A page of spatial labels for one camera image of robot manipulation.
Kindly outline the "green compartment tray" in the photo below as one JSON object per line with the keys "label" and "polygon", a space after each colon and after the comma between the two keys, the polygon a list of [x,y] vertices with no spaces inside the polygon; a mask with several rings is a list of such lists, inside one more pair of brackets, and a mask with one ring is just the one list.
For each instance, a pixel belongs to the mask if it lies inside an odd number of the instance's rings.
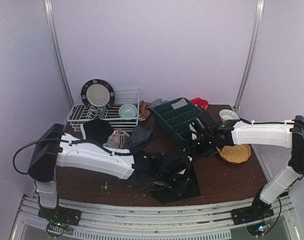
{"label": "green compartment tray", "polygon": [[188,104],[184,107],[173,109],[171,104],[184,97],[176,98],[157,106],[154,109],[155,122],[179,146],[185,147],[190,140],[189,122],[194,120],[203,111],[184,98]]}

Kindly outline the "grey boxer briefs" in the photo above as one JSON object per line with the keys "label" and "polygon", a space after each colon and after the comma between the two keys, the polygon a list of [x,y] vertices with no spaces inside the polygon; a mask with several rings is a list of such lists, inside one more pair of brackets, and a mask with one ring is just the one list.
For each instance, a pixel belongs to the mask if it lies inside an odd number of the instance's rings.
{"label": "grey boxer briefs", "polygon": [[188,104],[188,102],[184,98],[181,98],[177,102],[172,103],[171,106],[174,110],[176,110],[176,109],[186,106],[187,104]]}

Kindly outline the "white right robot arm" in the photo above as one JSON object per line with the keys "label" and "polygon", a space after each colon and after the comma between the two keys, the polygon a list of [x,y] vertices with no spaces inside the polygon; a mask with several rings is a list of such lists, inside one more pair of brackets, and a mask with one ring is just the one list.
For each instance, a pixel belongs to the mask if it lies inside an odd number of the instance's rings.
{"label": "white right robot arm", "polygon": [[218,124],[204,111],[189,122],[188,127],[196,136],[192,149],[206,155],[225,146],[246,144],[291,149],[290,160],[257,192],[251,206],[231,211],[235,225],[260,221],[265,215],[272,216],[272,203],[304,177],[304,117],[301,115],[284,121],[257,122],[240,118]]}

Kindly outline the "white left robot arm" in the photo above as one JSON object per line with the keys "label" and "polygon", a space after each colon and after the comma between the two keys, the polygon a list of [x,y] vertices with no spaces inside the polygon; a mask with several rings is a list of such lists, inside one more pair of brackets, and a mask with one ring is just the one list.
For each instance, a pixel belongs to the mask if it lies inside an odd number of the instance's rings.
{"label": "white left robot arm", "polygon": [[134,180],[143,189],[166,190],[182,196],[192,182],[192,161],[181,150],[166,153],[141,149],[113,149],[90,139],[78,139],[53,124],[39,140],[27,170],[38,193],[38,216],[48,221],[46,232],[60,237],[70,226],[78,226],[81,211],[59,205],[56,167],[89,170]]}

